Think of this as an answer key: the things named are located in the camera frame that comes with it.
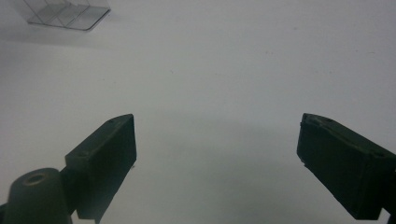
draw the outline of white surface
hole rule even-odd
[[[133,113],[138,161],[104,224],[386,223],[354,220],[295,151],[309,112],[396,152],[395,1],[109,4],[80,33],[0,2],[0,203]]]

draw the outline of black plastic part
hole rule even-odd
[[[45,168],[18,178],[11,186],[4,223],[71,223],[59,172]]]
[[[304,114],[297,154],[356,219],[376,220],[396,156],[332,119]]]
[[[136,160],[133,115],[108,120],[65,159],[82,175],[78,217],[98,223]]]

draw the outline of white table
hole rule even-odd
[[[104,224],[386,223],[354,220],[296,147],[309,112],[396,153],[395,1],[109,4],[82,33],[0,2],[0,203],[133,113],[136,167]]]

